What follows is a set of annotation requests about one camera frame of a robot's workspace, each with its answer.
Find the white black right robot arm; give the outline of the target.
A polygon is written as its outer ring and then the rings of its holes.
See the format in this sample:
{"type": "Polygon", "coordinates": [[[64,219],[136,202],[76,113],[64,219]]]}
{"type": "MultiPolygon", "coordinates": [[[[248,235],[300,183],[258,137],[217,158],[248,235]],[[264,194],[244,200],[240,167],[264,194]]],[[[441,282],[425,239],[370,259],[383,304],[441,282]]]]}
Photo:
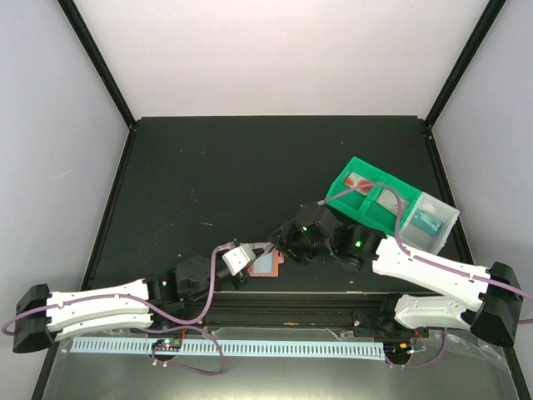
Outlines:
{"type": "Polygon", "coordinates": [[[357,332],[376,338],[403,338],[422,328],[469,331],[500,347],[515,343],[523,295],[511,267],[452,262],[367,227],[325,205],[310,203],[270,234],[269,242],[300,264],[332,261],[354,272],[397,278],[432,292],[393,293],[379,308],[356,312],[357,332]]]}

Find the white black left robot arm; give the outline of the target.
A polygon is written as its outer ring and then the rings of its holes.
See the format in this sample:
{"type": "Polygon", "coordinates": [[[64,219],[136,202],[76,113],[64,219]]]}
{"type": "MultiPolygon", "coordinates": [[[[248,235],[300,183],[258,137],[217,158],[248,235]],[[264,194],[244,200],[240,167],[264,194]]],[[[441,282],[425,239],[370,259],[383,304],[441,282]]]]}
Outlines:
{"type": "Polygon", "coordinates": [[[172,270],[115,287],[53,292],[46,284],[30,287],[2,333],[12,337],[14,353],[35,353],[66,338],[102,330],[154,329],[202,323],[215,291],[223,283],[244,283],[253,267],[272,260],[262,244],[222,245],[210,257],[195,256],[172,270]]]}

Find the pink leather card holder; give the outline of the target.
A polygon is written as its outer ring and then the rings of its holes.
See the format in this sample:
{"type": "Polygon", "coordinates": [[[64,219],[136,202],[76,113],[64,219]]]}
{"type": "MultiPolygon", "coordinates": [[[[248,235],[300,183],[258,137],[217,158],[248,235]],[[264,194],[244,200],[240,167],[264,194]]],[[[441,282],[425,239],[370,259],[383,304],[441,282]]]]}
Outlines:
{"type": "Polygon", "coordinates": [[[261,255],[249,268],[252,278],[277,278],[280,266],[285,262],[284,255],[274,249],[268,254],[261,255]]]}

